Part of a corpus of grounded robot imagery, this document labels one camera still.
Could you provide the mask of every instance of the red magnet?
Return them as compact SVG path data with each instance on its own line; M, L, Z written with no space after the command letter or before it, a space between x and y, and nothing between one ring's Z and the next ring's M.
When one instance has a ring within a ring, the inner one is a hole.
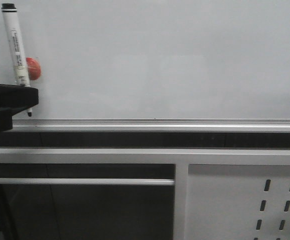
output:
M27 68L30 80L37 80L41 76L41 65L34 58L27 57Z

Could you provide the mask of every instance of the whiteboard marker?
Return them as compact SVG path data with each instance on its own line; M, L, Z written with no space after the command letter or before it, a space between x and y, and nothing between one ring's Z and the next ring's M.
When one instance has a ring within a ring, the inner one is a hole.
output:
M20 86L30 87L30 78L17 9L13 3L3 3L1 11L7 32L16 81ZM29 117L32 116L32 108L27 109L27 114Z

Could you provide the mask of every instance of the marker cap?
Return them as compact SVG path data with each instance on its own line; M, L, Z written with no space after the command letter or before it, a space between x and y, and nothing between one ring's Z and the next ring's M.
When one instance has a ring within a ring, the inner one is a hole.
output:
M2 3L1 8L2 9L16 9L14 3Z

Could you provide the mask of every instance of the metal bar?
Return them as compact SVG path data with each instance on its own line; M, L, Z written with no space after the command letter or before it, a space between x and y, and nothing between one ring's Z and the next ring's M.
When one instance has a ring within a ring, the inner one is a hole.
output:
M290 166L290 149L0 148L0 164L99 163Z
M175 188L174 188L174 229L173 239L185 239L185 215L187 186L188 186L189 165L177 164L175 169Z
M290 119L17 119L11 131L290 133Z
M142 185L173 186L173 179L137 178L4 178L1 185Z

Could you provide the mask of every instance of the whiteboard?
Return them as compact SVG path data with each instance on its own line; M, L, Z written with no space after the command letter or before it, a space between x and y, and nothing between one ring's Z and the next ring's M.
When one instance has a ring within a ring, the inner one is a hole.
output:
M0 83L14 84L1 3ZM290 1L14 3L42 68L35 120L290 120Z

